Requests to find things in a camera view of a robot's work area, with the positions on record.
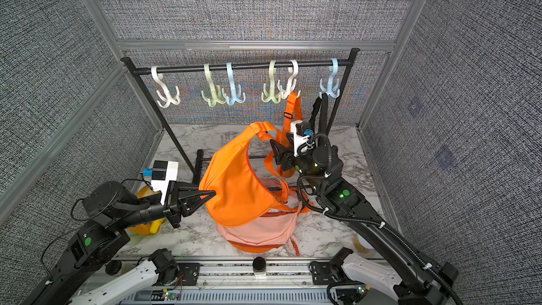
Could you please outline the black sling bag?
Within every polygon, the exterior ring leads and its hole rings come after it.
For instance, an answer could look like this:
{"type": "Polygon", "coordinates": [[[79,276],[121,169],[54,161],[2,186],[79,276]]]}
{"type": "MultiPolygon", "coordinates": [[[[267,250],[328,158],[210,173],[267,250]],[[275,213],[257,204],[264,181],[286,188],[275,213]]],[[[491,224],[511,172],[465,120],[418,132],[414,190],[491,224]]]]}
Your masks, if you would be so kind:
{"type": "Polygon", "coordinates": [[[326,136],[329,134],[327,129],[328,107],[328,94],[322,93],[313,103],[311,118],[309,119],[311,129],[315,133],[325,134],[326,136]]]}

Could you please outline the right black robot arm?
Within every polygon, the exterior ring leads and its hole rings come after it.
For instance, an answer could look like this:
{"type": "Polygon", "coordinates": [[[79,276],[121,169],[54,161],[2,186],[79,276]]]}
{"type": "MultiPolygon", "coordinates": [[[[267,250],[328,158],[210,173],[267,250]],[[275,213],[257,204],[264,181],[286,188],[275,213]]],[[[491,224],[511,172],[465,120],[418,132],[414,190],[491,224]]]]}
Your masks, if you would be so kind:
{"type": "Polygon", "coordinates": [[[304,146],[299,155],[275,140],[270,141],[270,146],[278,165],[299,173],[297,195],[305,208],[346,224],[389,264],[373,263],[350,249],[341,249],[330,261],[335,281],[328,285],[329,289],[364,284],[398,304],[446,304],[449,299],[462,303],[453,289],[457,268],[423,254],[375,211],[365,196],[343,178],[344,164],[328,138],[319,147],[304,146]]]}

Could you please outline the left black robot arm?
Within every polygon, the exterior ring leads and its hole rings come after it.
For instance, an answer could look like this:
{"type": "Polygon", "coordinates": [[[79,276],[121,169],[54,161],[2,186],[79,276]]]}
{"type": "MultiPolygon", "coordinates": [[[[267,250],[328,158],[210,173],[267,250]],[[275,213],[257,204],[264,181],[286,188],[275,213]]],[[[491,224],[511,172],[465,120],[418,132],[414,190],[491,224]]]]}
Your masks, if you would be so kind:
{"type": "Polygon", "coordinates": [[[178,228],[216,193],[185,182],[169,182],[166,193],[138,198],[121,183],[105,182],[81,199],[87,213],[47,276],[25,304],[67,304],[81,285],[130,241],[127,229],[167,219],[178,228]]]}

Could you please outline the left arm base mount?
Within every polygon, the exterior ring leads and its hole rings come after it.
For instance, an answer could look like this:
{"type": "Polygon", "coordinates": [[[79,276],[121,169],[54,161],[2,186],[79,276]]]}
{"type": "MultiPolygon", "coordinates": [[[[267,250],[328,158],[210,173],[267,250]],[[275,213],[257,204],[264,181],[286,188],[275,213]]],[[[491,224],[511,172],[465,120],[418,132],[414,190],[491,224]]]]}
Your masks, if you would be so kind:
{"type": "Polygon", "coordinates": [[[107,284],[72,297],[69,304],[117,304],[128,296],[153,286],[195,286],[199,263],[178,263],[168,249],[159,249],[147,259],[107,284]]]}

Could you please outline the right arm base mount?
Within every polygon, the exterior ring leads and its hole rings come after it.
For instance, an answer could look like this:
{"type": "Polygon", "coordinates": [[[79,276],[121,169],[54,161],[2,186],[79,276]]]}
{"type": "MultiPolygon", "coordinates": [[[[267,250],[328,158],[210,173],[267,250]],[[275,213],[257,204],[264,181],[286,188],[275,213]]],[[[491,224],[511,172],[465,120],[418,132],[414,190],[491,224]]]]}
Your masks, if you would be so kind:
{"type": "Polygon", "coordinates": [[[399,299],[394,287],[400,285],[402,279],[395,270],[348,248],[340,249],[329,261],[310,262],[309,271],[314,285],[326,286],[326,295],[332,304],[355,304],[370,289],[395,302],[399,299]]]}

